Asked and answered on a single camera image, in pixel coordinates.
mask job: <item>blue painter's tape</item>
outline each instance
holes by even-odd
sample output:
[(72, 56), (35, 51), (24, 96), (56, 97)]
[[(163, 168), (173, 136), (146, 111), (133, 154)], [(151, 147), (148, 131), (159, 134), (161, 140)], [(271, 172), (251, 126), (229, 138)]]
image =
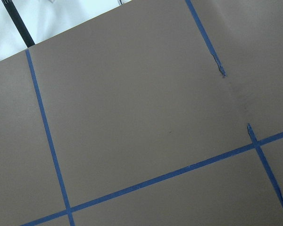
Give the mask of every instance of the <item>blue painter's tape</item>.
[(39, 224), (42, 224), (42, 223), (44, 223), (44, 222), (53, 220), (53, 219), (55, 219), (55, 218), (59, 218), (59, 217), (64, 216), (64, 215), (67, 215), (67, 211), (66, 211), (66, 210), (61, 211), (61, 212), (58, 212), (58, 213), (51, 214), (51, 215), (49, 215), (49, 216), (40, 218), (40, 219), (38, 219), (38, 220), (34, 220), (34, 221), (32, 221), (32, 222), (23, 224), (23, 225), (21, 225), (21, 226), (35, 226), (35, 225), (39, 225)]
[(192, 164), (192, 165), (190, 165), (190, 166), (187, 166), (187, 167), (184, 167), (184, 168), (175, 170), (175, 171), (173, 171), (173, 172), (170, 172), (170, 173), (161, 175), (161, 176), (159, 176), (159, 177), (156, 177), (156, 178), (147, 180), (147, 181), (145, 181), (145, 182), (142, 182), (142, 183), (133, 185), (133, 186), (128, 187), (128, 188), (125, 188), (125, 189), (123, 189), (123, 190), (120, 190), (120, 191), (117, 191), (117, 192), (114, 192), (114, 193), (105, 195), (105, 196), (100, 197), (100, 198), (98, 198), (98, 199), (95, 199), (95, 200), (92, 200), (92, 201), (85, 202), (85, 203), (83, 203), (83, 204), (74, 206), (74, 207), (71, 208), (71, 211), (72, 211), (72, 212), (75, 212), (75, 211), (79, 211), (79, 210), (85, 209), (85, 208), (87, 208), (87, 207), (90, 207), (90, 206), (99, 204), (99, 203), (101, 203), (101, 202), (105, 202), (105, 201), (107, 201), (107, 200), (110, 200), (110, 199), (119, 197), (119, 196), (121, 196), (121, 195), (124, 195), (124, 194), (130, 193), (130, 192), (136, 191), (136, 190), (141, 189), (141, 188), (143, 188), (143, 187), (147, 187), (147, 186), (153, 185), (153, 184), (155, 184), (155, 183), (158, 183), (158, 182), (161, 182), (161, 181), (163, 181), (163, 180), (167, 180), (167, 179), (176, 177), (176, 176), (178, 176), (178, 175), (180, 175), (180, 174), (183, 174), (183, 173), (192, 171), (192, 170), (194, 170), (194, 169), (198, 169), (198, 168), (200, 168), (200, 167), (204, 167), (204, 166), (207, 166), (207, 165), (209, 165), (209, 164), (215, 163), (215, 162), (217, 162), (217, 161), (220, 161), (220, 160), (223, 160), (223, 159), (232, 157), (232, 156), (234, 156), (234, 155), (240, 154), (240, 153), (242, 153), (242, 152), (248, 151), (248, 150), (253, 149), (253, 148), (254, 148), (254, 145), (253, 145), (253, 144), (249, 144), (249, 145), (246, 145), (246, 146), (237, 148), (237, 149), (235, 149), (235, 150), (226, 152), (226, 153), (224, 153), (224, 154), (217, 155), (217, 156), (212, 157), (212, 158), (210, 158), (210, 159), (207, 159), (207, 160), (204, 160), (204, 161), (200, 161), (200, 162), (195, 163), (195, 164)]
[(192, 16), (193, 16), (193, 18), (194, 18), (194, 20), (196, 22), (196, 25), (198, 26), (198, 29), (199, 29), (199, 31), (200, 31), (200, 33), (201, 33), (201, 35), (202, 35), (202, 37), (203, 37), (207, 47), (208, 47), (209, 52), (212, 54), (212, 56), (214, 57), (217, 65), (218, 65), (219, 71), (221, 72), (221, 74), (223, 76), (226, 76), (226, 72), (225, 72), (225, 70), (224, 70), (224, 68), (222, 66), (222, 63), (219, 60), (219, 57), (218, 57), (218, 55), (217, 55), (217, 53), (216, 53), (216, 51), (215, 51), (215, 49), (214, 49), (214, 47), (213, 47), (209, 37), (208, 37), (208, 34), (207, 34), (206, 30), (204, 29), (204, 27), (203, 27), (203, 25), (202, 25), (202, 23), (200, 21), (199, 16), (197, 15), (197, 12), (196, 12), (196, 10), (195, 10), (191, 0), (185, 0), (185, 2), (187, 3), (187, 5), (189, 7), (189, 10), (192, 13)]
[(277, 180), (275, 179), (275, 176), (272, 172), (272, 169), (270, 168), (269, 164), (268, 164), (268, 161), (260, 147), (260, 143), (257, 141), (257, 138), (256, 138), (256, 135), (252, 129), (252, 127), (250, 126), (250, 124), (247, 125), (247, 128), (248, 128), (248, 132), (249, 132), (249, 135), (250, 135), (250, 138), (251, 138), (251, 141), (253, 142), (254, 146), (255, 146), (255, 149), (260, 157), (260, 160), (265, 168), (265, 171), (269, 177), (269, 180), (270, 182), (272, 183), (273, 187), (274, 187), (274, 190), (278, 196), (278, 199), (283, 207), (283, 197), (282, 197), (282, 193), (281, 193), (281, 190), (280, 190), (280, 187), (278, 185), (278, 182)]
[(282, 139), (282, 138), (283, 138), (283, 132), (275, 134), (275, 135), (268, 137), (268, 138), (265, 138), (263, 140), (260, 140), (260, 141), (258, 141), (258, 143), (260, 144), (260, 146), (262, 146), (262, 145), (266, 145), (268, 143), (271, 143), (273, 141), (276, 141), (276, 140), (279, 140), (279, 139)]
[[(261, 141), (258, 141), (257, 143), (258, 143), (259, 145), (267, 144), (267, 143), (270, 143), (270, 142), (279, 140), (279, 139), (281, 139), (281, 138), (283, 138), (283, 132), (282, 132), (282, 133), (279, 133), (279, 134), (276, 134), (276, 135), (273, 135), (273, 136), (271, 136), (271, 137), (265, 138), (265, 139), (263, 139), (263, 140), (261, 140)], [(79, 211), (79, 210), (88, 208), (88, 207), (90, 207), (90, 206), (99, 204), (99, 203), (101, 203), (101, 202), (108, 201), (108, 200), (110, 200), (110, 199), (119, 197), (119, 196), (121, 196), (121, 195), (124, 195), (124, 194), (130, 193), (130, 192), (136, 191), (136, 190), (141, 189), (141, 188), (143, 188), (143, 187), (150, 186), (150, 185), (152, 185), (152, 184), (158, 183), (158, 182), (163, 181), (163, 180), (167, 180), (167, 179), (172, 178), (172, 177), (176, 177), (176, 176), (178, 176), (178, 175), (180, 175), (180, 174), (183, 174), (183, 173), (192, 171), (192, 170), (194, 170), (194, 169), (198, 169), (198, 168), (200, 168), (200, 167), (204, 167), (204, 166), (210, 165), (210, 164), (215, 163), (215, 162), (217, 162), (217, 161), (220, 161), (220, 160), (223, 160), (223, 159), (226, 159), (226, 158), (235, 156), (235, 155), (237, 155), (237, 154), (246, 152), (246, 151), (251, 150), (251, 149), (254, 149), (254, 148), (256, 148), (256, 145), (254, 145), (254, 144), (249, 144), (249, 145), (246, 145), (246, 146), (243, 146), (243, 147), (234, 149), (234, 150), (232, 150), (232, 151), (229, 151), (229, 152), (226, 152), (226, 153), (224, 153), (224, 154), (215, 156), (215, 157), (213, 157), (213, 158), (210, 158), (210, 159), (207, 159), (207, 160), (198, 162), (198, 163), (196, 163), (196, 164), (192, 164), (192, 165), (190, 165), (190, 166), (187, 166), (187, 167), (184, 167), (184, 168), (175, 170), (175, 171), (173, 171), (173, 172), (164, 174), (164, 175), (159, 176), (159, 177), (157, 177), (157, 178), (150, 179), (150, 180), (148, 180), (148, 181), (145, 181), (145, 182), (136, 184), (136, 185), (134, 185), (134, 186), (131, 186), (131, 187), (122, 189), (122, 190), (120, 190), (120, 191), (117, 191), (117, 192), (114, 192), (114, 193), (105, 195), (105, 196), (103, 196), (103, 197), (94, 199), (94, 200), (92, 200), (92, 201), (85, 202), (85, 203), (83, 203), (83, 204), (74, 206), (74, 207), (72, 207), (72, 208), (70, 209), (70, 211), (71, 211), (71, 212), (76, 212), (76, 211)], [(22, 225), (22, 226), (34, 226), (34, 225), (38, 225), (38, 224), (41, 224), (41, 223), (44, 223), (44, 222), (53, 220), (53, 219), (55, 219), (55, 218), (58, 218), (58, 217), (67, 215), (68, 213), (69, 213), (68, 211), (64, 210), (64, 211), (61, 211), (61, 212), (58, 212), (58, 213), (49, 215), (49, 216), (47, 216), (47, 217), (44, 217), (44, 218), (41, 218), (41, 219), (32, 221), (32, 222), (30, 222), (30, 223), (24, 224), (24, 225)]]
[(74, 222), (74, 219), (73, 219), (73, 216), (72, 216), (72, 213), (71, 213), (70, 204), (69, 204), (68, 196), (67, 196), (67, 193), (66, 193), (64, 181), (63, 181), (63, 178), (62, 178), (60, 166), (58, 164), (57, 154), (56, 154), (55, 147), (53, 145), (53, 141), (52, 141), (52, 138), (51, 138), (50, 129), (49, 129), (49, 125), (48, 125), (48, 122), (47, 122), (47, 118), (46, 118), (46, 114), (45, 114), (45, 110), (44, 110), (44, 106), (43, 106), (43, 102), (42, 102), (37, 78), (36, 78), (36, 75), (35, 75), (35, 72), (34, 72), (32, 58), (30, 56), (30, 52), (29, 52), (28, 49), (25, 50), (25, 52), (26, 52), (26, 57), (27, 57), (29, 69), (30, 69), (30, 72), (31, 72), (32, 80), (33, 80), (34, 90), (36, 92), (36, 96), (37, 96), (37, 99), (38, 99), (38, 104), (39, 104), (39, 108), (40, 108), (40, 112), (41, 112), (41, 116), (42, 116), (42, 120), (43, 120), (43, 124), (44, 124), (44, 128), (45, 128), (45, 132), (46, 132), (51, 156), (52, 156), (53, 163), (54, 163), (54, 166), (55, 166), (55, 169), (56, 169), (58, 182), (60, 184), (64, 204), (65, 204), (66, 211), (67, 211), (67, 214), (68, 214), (69, 222), (70, 222), (71, 226), (75, 226), (75, 222)]

